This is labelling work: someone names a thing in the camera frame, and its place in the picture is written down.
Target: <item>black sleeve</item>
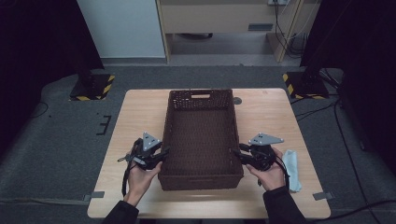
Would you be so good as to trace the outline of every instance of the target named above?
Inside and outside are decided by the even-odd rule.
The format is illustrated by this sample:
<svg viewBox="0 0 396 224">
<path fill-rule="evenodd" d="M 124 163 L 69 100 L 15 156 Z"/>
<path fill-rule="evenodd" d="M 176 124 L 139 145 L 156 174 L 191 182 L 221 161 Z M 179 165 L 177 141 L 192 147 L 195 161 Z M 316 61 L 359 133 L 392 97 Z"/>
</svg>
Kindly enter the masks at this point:
<svg viewBox="0 0 396 224">
<path fill-rule="evenodd" d="M 262 198 L 270 224 L 304 224 L 306 221 L 286 187 L 266 191 Z"/>
<path fill-rule="evenodd" d="M 139 210 L 129 203 L 119 201 L 107 215 L 103 224 L 134 224 Z"/>
</svg>

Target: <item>brown wicker basket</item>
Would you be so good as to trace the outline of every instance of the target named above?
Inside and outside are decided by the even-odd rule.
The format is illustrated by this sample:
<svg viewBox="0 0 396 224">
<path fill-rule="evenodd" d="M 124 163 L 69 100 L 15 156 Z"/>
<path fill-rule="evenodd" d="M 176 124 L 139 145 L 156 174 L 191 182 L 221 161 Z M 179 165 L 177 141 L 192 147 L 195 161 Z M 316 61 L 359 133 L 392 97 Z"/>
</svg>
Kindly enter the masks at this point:
<svg viewBox="0 0 396 224">
<path fill-rule="evenodd" d="M 243 176 L 232 90 L 171 91 L 163 132 L 163 190 L 234 189 Z"/>
</svg>

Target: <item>yellow black hazard tape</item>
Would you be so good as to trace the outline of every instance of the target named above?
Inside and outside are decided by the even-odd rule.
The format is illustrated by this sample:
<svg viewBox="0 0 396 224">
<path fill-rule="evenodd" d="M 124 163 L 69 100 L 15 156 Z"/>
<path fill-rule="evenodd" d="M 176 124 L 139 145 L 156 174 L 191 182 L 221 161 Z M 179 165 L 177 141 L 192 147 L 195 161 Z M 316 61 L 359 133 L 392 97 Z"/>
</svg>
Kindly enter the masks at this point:
<svg viewBox="0 0 396 224">
<path fill-rule="evenodd" d="M 303 98 L 309 98 L 309 99 L 326 99 L 325 95 L 322 94 L 300 94 L 295 92 L 295 88 L 290 82 L 290 78 L 288 74 L 283 74 L 283 80 L 285 81 L 286 87 L 288 88 L 288 92 L 291 98 L 295 99 L 303 99 Z"/>
<path fill-rule="evenodd" d="M 111 84 L 113 83 L 115 76 L 109 76 L 108 81 L 103 89 L 103 92 L 100 95 L 95 96 L 88 96 L 88 95 L 78 95 L 78 96 L 71 96 L 71 101 L 90 101 L 90 100 L 103 100 L 107 97 L 108 92 L 110 91 Z"/>
</svg>

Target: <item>white cloth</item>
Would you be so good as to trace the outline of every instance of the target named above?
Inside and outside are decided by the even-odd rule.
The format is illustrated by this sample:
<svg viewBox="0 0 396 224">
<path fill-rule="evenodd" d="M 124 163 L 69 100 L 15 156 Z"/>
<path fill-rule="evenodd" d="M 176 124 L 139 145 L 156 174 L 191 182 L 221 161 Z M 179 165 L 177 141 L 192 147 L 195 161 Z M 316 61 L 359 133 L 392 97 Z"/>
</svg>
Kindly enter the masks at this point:
<svg viewBox="0 0 396 224">
<path fill-rule="evenodd" d="M 282 161 L 285 163 L 286 169 L 289 174 L 290 190 L 298 192 L 302 186 L 298 178 L 298 167 L 297 167 L 297 152 L 294 150 L 286 150 L 283 154 Z"/>
</svg>

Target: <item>hand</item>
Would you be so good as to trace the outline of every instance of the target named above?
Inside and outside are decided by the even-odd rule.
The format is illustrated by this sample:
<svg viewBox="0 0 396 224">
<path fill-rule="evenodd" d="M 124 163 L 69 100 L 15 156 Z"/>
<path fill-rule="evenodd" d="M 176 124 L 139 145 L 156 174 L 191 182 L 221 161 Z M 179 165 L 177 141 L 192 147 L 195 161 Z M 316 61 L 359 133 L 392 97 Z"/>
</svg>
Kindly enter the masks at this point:
<svg viewBox="0 0 396 224">
<path fill-rule="evenodd" d="M 134 168 L 128 176 L 129 191 L 125 195 L 124 201 L 133 206 L 137 206 L 140 199 L 149 189 L 152 178 L 161 171 L 162 164 L 163 162 L 160 161 L 154 169 L 145 171 L 140 169 L 140 167 L 136 165 L 135 161 L 132 161 L 132 167 Z"/>
<path fill-rule="evenodd" d="M 282 158 L 283 154 L 276 148 L 274 148 L 275 154 Z M 285 186 L 285 174 L 283 170 L 279 167 L 279 165 L 274 162 L 274 164 L 270 167 L 270 169 L 266 171 L 259 171 L 250 164 L 247 164 L 247 168 L 251 174 L 257 176 L 259 180 L 262 182 L 262 186 L 265 190 L 278 189 L 280 187 Z"/>
</svg>

